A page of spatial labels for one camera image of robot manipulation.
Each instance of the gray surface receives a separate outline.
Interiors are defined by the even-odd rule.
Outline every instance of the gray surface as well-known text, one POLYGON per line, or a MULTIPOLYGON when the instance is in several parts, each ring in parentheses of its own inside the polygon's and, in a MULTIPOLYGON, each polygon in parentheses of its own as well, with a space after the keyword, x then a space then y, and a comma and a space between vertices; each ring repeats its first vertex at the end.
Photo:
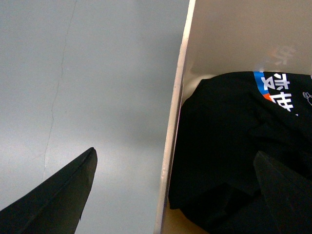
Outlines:
POLYGON ((76 233, 153 232, 187 6, 0 1, 0 209, 95 147, 76 233))

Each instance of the black t-shirt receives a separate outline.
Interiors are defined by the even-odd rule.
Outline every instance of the black t-shirt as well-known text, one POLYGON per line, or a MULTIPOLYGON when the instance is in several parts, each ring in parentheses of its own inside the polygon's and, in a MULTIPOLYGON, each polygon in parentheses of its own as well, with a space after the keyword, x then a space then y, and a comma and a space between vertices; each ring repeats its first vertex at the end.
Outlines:
MULTIPOLYGON (((259 206, 253 166, 258 151, 310 178, 311 114, 308 75, 237 72, 202 80, 181 108, 170 207, 181 208, 210 231, 247 204, 259 206), (198 209, 204 213, 202 221, 194 218, 199 219, 198 209)), ((265 212, 262 222, 271 222, 274 229, 265 212)))

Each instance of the black cloth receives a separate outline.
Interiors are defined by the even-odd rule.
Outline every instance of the black cloth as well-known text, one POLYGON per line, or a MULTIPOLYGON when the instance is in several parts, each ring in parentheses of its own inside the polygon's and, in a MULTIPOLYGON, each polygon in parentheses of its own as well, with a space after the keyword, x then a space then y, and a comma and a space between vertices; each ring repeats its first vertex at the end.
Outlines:
POLYGON ((74 234, 98 157, 90 148, 0 212, 0 234, 74 234))
POLYGON ((202 80, 180 112, 171 209, 212 234, 279 233, 253 161, 264 151, 311 178, 310 94, 308 75, 237 72, 202 80))

